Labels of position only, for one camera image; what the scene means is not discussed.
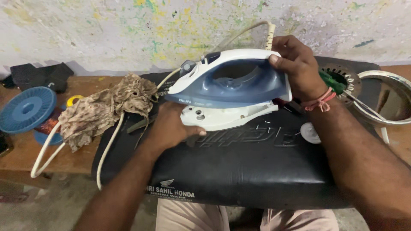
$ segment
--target wooden table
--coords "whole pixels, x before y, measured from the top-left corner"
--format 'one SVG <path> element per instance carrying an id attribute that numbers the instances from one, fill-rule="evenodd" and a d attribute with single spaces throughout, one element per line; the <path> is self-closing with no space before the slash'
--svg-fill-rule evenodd
<path id="1" fill-rule="evenodd" d="M 411 80 L 411 65 L 381 67 L 382 70 L 396 73 Z M 64 94 L 58 95 L 58 105 L 62 105 L 73 95 L 89 96 L 112 85 L 117 84 L 121 77 L 114 76 L 77 76 L 68 79 L 68 88 Z M 6 90 L 0 88 L 0 108 L 20 90 Z M 390 147 L 408 164 L 411 164 L 411 125 L 388 127 Z M 40 152 L 41 145 L 34 140 L 32 131 L 12 135 L 14 150 L 5 157 L 0 158 L 1 171 L 31 171 L 31 168 Z M 83 173 L 90 174 L 91 166 L 100 137 L 82 147 L 77 152 L 72 153 L 68 146 L 65 146 L 53 159 L 44 172 L 48 173 Z M 50 146 L 46 151 L 43 162 L 54 152 L 57 146 Z"/>

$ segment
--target steam iron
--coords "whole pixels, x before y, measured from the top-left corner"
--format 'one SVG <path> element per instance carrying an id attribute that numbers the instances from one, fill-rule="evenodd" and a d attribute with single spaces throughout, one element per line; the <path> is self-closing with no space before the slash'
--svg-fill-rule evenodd
<path id="1" fill-rule="evenodd" d="M 199 62 L 187 60 L 166 100 L 187 104 L 183 124 L 207 131 L 239 127 L 277 111 L 272 99 L 288 102 L 292 96 L 287 74 L 268 62 L 272 54 L 280 56 L 275 51 L 235 49 L 209 53 Z"/>

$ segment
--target white round part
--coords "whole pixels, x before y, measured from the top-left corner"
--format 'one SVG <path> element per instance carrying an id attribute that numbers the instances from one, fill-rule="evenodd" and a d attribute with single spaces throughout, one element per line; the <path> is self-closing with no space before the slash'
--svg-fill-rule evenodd
<path id="1" fill-rule="evenodd" d="M 320 137 L 317 134 L 317 131 L 314 129 L 312 123 L 305 123 L 301 126 L 300 129 L 301 136 L 310 143 L 319 144 L 321 143 Z"/>

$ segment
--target trousers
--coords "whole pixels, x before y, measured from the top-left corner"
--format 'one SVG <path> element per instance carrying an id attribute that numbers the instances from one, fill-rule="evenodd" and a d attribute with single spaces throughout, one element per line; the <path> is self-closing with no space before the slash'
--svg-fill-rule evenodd
<path id="1" fill-rule="evenodd" d="M 224 206 L 158 199 L 156 231 L 229 231 Z M 332 210 L 265 209 L 261 231 L 338 231 Z"/>

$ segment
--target copper wire spool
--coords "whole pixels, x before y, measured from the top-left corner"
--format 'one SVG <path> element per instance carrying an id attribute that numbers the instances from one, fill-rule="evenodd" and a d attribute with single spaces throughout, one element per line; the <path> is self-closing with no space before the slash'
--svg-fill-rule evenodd
<path id="1" fill-rule="evenodd" d="M 60 107 L 55 107 L 51 115 L 47 118 L 46 121 L 41 123 L 39 126 L 34 128 L 34 130 L 41 132 L 43 134 L 50 134 L 51 130 L 56 126 L 58 123 L 58 117 L 61 115 L 63 112 L 63 109 Z"/>

